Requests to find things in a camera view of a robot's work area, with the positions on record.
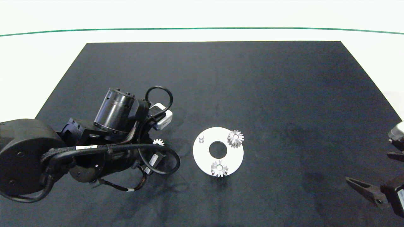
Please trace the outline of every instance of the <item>small gear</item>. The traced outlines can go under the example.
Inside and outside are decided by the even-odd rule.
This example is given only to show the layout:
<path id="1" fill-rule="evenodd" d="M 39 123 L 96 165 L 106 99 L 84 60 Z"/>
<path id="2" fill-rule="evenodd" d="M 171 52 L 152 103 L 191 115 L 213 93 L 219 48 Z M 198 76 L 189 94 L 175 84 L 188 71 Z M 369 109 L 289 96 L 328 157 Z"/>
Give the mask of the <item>small gear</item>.
<path id="1" fill-rule="evenodd" d="M 155 139 L 155 140 L 153 140 L 153 144 L 164 146 L 164 141 L 161 139 Z"/>
<path id="2" fill-rule="evenodd" d="M 230 131 L 229 135 L 227 136 L 227 142 L 232 147 L 239 147 L 244 141 L 244 136 L 239 130 Z"/>
<path id="3" fill-rule="evenodd" d="M 214 161 L 210 166 L 210 172 L 212 173 L 212 176 L 215 177 L 226 176 L 228 171 L 229 167 L 226 164 L 224 164 L 221 160 Z"/>

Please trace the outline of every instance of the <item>white disc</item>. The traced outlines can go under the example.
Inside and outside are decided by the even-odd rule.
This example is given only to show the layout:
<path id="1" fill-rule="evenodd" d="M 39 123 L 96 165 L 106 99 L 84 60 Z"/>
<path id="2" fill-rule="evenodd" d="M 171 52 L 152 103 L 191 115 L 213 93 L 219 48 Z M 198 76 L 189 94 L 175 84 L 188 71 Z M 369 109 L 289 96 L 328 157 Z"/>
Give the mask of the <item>white disc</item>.
<path id="1" fill-rule="evenodd" d="M 241 144 L 238 148 L 231 147 L 227 142 L 230 130 L 221 127 L 208 128 L 201 132 L 194 142 L 194 159 L 198 167 L 208 175 L 212 175 L 211 166 L 215 161 L 221 160 L 229 170 L 227 175 L 236 171 L 243 162 L 244 150 Z M 210 155 L 209 147 L 214 142 L 222 142 L 227 147 L 227 154 L 223 158 L 217 159 Z"/>

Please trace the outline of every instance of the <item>gear teeth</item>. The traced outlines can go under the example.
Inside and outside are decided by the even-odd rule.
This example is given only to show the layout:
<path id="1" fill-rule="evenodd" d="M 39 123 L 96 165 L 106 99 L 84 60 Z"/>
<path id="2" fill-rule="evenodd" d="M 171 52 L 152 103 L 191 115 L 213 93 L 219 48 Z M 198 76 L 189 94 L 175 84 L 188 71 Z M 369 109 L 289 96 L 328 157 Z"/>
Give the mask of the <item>gear teeth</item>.
<path id="1" fill-rule="evenodd" d="M 214 161 L 210 166 L 210 172 L 214 177 L 224 177 L 227 175 L 227 172 L 229 172 L 229 167 L 221 160 Z"/>
<path id="2" fill-rule="evenodd" d="M 239 130 L 229 132 L 227 142 L 231 147 L 238 148 L 244 141 L 244 135 Z"/>
<path id="3" fill-rule="evenodd" d="M 153 144 L 164 146 L 164 141 L 161 139 L 155 139 L 155 140 L 153 140 Z"/>

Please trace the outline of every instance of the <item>white wall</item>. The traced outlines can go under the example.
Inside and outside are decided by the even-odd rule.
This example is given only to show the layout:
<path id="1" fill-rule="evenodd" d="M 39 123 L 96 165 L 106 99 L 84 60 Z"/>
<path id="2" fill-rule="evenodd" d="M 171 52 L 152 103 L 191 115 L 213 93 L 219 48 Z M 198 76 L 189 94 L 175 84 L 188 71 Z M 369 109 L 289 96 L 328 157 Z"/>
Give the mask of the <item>white wall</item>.
<path id="1" fill-rule="evenodd" d="M 0 35 L 62 29 L 325 27 L 404 33 L 401 1 L 0 1 Z M 0 122 L 35 118 L 89 42 L 342 41 L 404 118 L 404 35 L 330 30 L 80 31 L 0 37 Z M 26 105 L 14 100 L 24 99 Z"/>

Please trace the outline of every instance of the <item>screw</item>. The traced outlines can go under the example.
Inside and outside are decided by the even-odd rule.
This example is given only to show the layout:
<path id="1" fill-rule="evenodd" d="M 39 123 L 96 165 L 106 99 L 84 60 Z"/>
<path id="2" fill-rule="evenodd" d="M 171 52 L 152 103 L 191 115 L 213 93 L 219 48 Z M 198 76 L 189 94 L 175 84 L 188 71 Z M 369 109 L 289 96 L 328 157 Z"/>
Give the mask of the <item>screw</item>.
<path id="1" fill-rule="evenodd" d="M 203 143 L 203 135 L 199 135 L 198 138 L 199 138 L 199 142 L 200 142 L 200 143 Z"/>

